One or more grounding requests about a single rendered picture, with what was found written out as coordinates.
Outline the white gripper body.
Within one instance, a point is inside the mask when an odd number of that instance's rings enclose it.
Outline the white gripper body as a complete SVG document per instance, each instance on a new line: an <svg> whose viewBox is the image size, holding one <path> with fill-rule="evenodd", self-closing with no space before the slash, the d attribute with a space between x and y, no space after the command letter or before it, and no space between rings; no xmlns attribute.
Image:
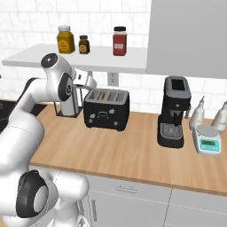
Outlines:
<svg viewBox="0 0 227 227"><path fill-rule="evenodd" d="M97 82L87 71L76 70L73 85L76 88L94 90L97 87Z"/></svg>

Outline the black four-slot toaster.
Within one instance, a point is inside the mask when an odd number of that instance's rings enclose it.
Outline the black four-slot toaster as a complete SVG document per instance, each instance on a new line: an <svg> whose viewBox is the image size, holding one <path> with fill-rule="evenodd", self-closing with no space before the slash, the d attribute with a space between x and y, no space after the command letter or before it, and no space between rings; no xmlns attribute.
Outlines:
<svg viewBox="0 0 227 227"><path fill-rule="evenodd" d="M102 100L99 99L101 91L105 93ZM125 130L129 118L129 92L90 90L83 100L83 118L88 128Z"/></svg>

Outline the small dark brown jar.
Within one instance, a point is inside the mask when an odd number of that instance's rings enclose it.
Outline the small dark brown jar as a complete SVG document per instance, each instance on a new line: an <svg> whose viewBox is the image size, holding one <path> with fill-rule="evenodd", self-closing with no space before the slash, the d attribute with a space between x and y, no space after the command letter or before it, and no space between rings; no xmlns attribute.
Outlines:
<svg viewBox="0 0 227 227"><path fill-rule="evenodd" d="M90 42L88 36L81 35L79 41L79 52L81 54L88 54L90 52Z"/></svg>

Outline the yellow jar with white lid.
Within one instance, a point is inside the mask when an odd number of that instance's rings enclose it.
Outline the yellow jar with white lid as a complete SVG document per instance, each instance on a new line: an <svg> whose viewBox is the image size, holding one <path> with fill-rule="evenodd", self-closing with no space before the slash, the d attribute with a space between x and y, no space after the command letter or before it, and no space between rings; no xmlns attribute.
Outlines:
<svg viewBox="0 0 227 227"><path fill-rule="evenodd" d="M74 35L70 31L70 27L67 25L58 26L58 47L60 53L72 53L74 52Z"/></svg>

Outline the red jar with black lid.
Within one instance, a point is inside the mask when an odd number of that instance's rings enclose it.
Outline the red jar with black lid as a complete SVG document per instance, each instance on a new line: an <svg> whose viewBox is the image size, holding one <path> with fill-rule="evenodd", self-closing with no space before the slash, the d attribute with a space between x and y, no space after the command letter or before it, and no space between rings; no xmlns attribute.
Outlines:
<svg viewBox="0 0 227 227"><path fill-rule="evenodd" d="M127 32L123 26L113 28L113 54L124 56L127 52Z"/></svg>

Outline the black hob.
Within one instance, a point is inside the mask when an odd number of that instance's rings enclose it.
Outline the black hob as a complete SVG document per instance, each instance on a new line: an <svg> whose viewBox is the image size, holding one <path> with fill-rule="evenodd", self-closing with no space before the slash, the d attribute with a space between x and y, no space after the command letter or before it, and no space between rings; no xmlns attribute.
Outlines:
<svg viewBox="0 0 227 227"><path fill-rule="evenodd" d="M7 126L9 115L12 109L15 107L15 105L16 105L15 101L0 100L0 133ZM31 114L37 116L45 107L46 105L43 104L35 104L31 111Z"/></svg>

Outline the black coffee machine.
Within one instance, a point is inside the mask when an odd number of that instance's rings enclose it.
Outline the black coffee machine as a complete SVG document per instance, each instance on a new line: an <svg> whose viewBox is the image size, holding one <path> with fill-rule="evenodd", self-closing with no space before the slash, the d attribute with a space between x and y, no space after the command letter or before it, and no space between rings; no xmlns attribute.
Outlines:
<svg viewBox="0 0 227 227"><path fill-rule="evenodd" d="M182 119L191 108L192 94L185 77L165 78L161 114L158 117L158 144L168 148L182 148L184 133Z"/></svg>

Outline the white spray bottle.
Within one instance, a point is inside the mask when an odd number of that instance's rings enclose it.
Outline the white spray bottle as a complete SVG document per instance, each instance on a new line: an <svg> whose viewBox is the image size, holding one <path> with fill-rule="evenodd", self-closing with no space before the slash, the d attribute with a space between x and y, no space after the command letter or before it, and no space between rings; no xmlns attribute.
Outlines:
<svg viewBox="0 0 227 227"><path fill-rule="evenodd" d="M217 112L211 126L215 127L220 134L223 134L227 129L227 101L223 103L223 107Z"/></svg>
<svg viewBox="0 0 227 227"><path fill-rule="evenodd" d="M195 108L192 117L189 121L189 128L193 130L195 126L201 125L204 123L204 97L200 100L198 106Z"/></svg>

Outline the grey drawer front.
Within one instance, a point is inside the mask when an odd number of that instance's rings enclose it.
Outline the grey drawer front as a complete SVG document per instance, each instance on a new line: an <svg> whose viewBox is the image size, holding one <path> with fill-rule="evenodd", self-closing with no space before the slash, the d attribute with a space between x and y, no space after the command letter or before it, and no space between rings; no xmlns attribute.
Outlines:
<svg viewBox="0 0 227 227"><path fill-rule="evenodd" d="M173 189L171 205L227 214L227 197Z"/></svg>
<svg viewBox="0 0 227 227"><path fill-rule="evenodd" d="M112 179L101 176L86 176L90 182L90 190L94 192L106 192L109 194L121 195L141 200L150 200L160 203L168 203L171 189L168 187L141 184L136 182L124 181L119 179ZM137 193L118 192L115 190L116 186L122 185L123 187L130 188L133 186L137 189Z"/></svg>

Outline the white kitchen scale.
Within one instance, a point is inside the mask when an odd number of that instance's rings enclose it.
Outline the white kitchen scale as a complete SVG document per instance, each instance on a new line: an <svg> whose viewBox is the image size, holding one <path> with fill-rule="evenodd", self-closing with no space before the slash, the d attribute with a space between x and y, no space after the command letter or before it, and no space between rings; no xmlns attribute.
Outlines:
<svg viewBox="0 0 227 227"><path fill-rule="evenodd" d="M211 125L195 126L192 131L193 143L198 154L219 156L222 151L222 140L219 132Z"/></svg>

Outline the white wall shelf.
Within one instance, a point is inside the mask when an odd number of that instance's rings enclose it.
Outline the white wall shelf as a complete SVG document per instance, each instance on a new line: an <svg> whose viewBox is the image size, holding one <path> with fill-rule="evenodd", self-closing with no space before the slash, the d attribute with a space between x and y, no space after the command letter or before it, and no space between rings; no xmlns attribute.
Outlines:
<svg viewBox="0 0 227 227"><path fill-rule="evenodd" d="M54 44L39 43L2 60L9 67L41 67L42 58L48 53L58 53ZM63 54L69 64L84 71L144 74L146 69L146 48L127 48L125 56L114 56L113 48L108 46L91 46L89 54L75 51Z"/></svg>

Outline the white wall socket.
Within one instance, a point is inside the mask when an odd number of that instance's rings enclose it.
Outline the white wall socket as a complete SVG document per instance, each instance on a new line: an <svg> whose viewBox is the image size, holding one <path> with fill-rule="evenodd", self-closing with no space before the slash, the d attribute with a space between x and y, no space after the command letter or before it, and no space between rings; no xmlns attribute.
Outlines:
<svg viewBox="0 0 227 227"><path fill-rule="evenodd" d="M119 74L118 73L107 73L107 85L118 86L119 85Z"/></svg>

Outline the grey wall cupboard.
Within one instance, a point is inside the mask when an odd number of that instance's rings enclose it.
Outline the grey wall cupboard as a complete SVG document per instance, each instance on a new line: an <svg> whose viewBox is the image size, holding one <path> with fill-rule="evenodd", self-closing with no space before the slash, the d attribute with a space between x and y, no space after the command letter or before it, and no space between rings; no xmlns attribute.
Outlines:
<svg viewBox="0 0 227 227"><path fill-rule="evenodd" d="M227 79L227 0L152 0L146 72Z"/></svg>

